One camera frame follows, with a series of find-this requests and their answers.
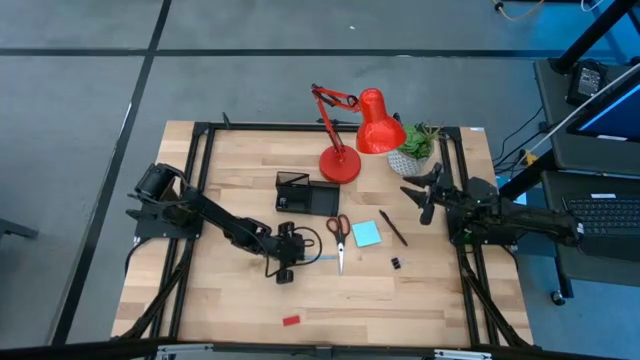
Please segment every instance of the blue sticky note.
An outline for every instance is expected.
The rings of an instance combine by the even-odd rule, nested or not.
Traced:
[[[373,220],[353,224],[351,228],[358,247],[374,245],[382,241],[376,223]]]

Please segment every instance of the lamp arm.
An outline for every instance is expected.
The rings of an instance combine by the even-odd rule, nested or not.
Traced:
[[[317,86],[316,84],[311,85],[311,93],[316,100],[316,105],[318,105],[318,110],[322,115],[322,121],[324,122],[324,126],[327,128],[333,147],[340,156],[342,156],[342,152],[344,151],[342,147],[342,140],[340,139],[340,136],[338,136],[338,133],[333,129],[333,125],[329,120],[329,115],[327,114],[327,110],[324,108],[324,104],[326,103],[331,107],[337,106],[341,109],[357,113],[360,112],[360,102],[358,101],[358,98],[353,95],[325,89],[322,86]]]

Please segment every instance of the white cable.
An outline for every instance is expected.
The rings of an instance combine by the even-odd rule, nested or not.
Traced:
[[[582,108],[587,106],[587,104],[589,104],[591,101],[593,101],[593,99],[595,99],[598,96],[600,96],[602,93],[607,91],[610,87],[615,85],[618,81],[624,79],[625,77],[627,77],[627,75],[629,75],[632,72],[636,71],[638,68],[640,68],[640,63],[638,63],[636,66],[632,67],[631,69],[627,70],[624,74],[620,75],[617,79],[615,79],[612,82],[610,82],[609,85],[605,86],[604,88],[602,88],[602,90],[598,91],[595,95],[590,97],[589,100],[585,101],[584,103],[582,103],[582,105],[578,106],[577,109],[575,109],[571,114],[569,114],[569,116],[567,116],[564,120],[562,120],[562,122],[560,124],[558,124],[556,127],[554,127],[553,130],[551,130],[545,137],[542,138],[542,140],[538,141],[538,143],[535,144],[531,148],[531,150],[529,150],[529,152],[530,153],[533,152],[533,150],[535,150],[538,146],[540,146],[540,144],[542,144],[545,140],[550,138],[551,135],[555,134],[556,131],[560,130],[562,125],[564,125],[567,121],[571,120],[571,118],[573,118],[573,116],[575,114],[577,114],[580,110],[582,110]],[[516,161],[516,164],[519,164],[522,161],[522,159],[525,158],[525,156],[526,156],[526,154],[523,157],[521,157],[518,161]]]
[[[582,11],[584,12],[591,12],[593,9],[597,8],[598,5],[602,4],[604,0],[600,0],[598,1],[595,5],[589,7],[588,9],[584,8],[584,0],[580,0],[580,8],[582,9]]]

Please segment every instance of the wooden tabletop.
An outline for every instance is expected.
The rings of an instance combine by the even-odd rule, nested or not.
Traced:
[[[193,122],[168,122],[157,161],[183,168],[192,128]],[[461,132],[469,176],[495,183],[484,131],[462,128]],[[355,133],[342,133],[341,137],[346,145],[355,145]],[[275,210],[276,172],[309,173],[312,180],[322,180],[318,158],[329,144],[324,132],[218,130],[205,195],[236,216],[255,218],[274,229],[284,221],[309,226],[320,234],[323,254],[335,255],[335,240],[325,227],[326,217]],[[455,165],[453,145],[450,154]],[[343,276],[339,276],[335,260],[319,260],[294,268],[293,283],[277,285],[273,278],[264,277],[263,257],[233,247],[219,229],[205,224],[196,242],[179,338],[280,344],[468,346],[460,275],[455,250],[448,241],[443,208],[436,206],[431,225],[420,225],[420,210],[400,191],[399,187],[407,184],[391,170],[386,155],[361,154],[361,158],[358,178],[341,186],[340,213],[346,214],[352,224],[375,220],[382,243],[358,248],[350,235]],[[438,146],[425,172],[436,161],[441,161]],[[392,233],[379,209],[389,215],[409,247]],[[166,239],[154,239],[132,257],[113,335],[133,325],[156,295],[167,243]],[[313,255],[315,251],[310,248],[307,253]],[[484,253],[495,303],[520,336],[531,341],[513,259],[499,247],[485,246]],[[390,262],[393,257],[402,260],[401,269],[394,270]],[[272,269],[276,264],[277,261],[271,262]],[[477,299],[475,303],[481,339],[486,342],[482,307]],[[173,308],[172,300],[167,308]],[[170,313],[166,311],[163,334],[169,327]],[[300,316],[300,324],[283,326],[282,319],[293,315]]]

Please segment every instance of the white pot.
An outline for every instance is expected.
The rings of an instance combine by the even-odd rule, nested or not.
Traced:
[[[422,159],[414,159],[398,150],[391,150],[388,155],[389,166],[402,176],[418,175],[429,161],[430,156],[431,154]]]

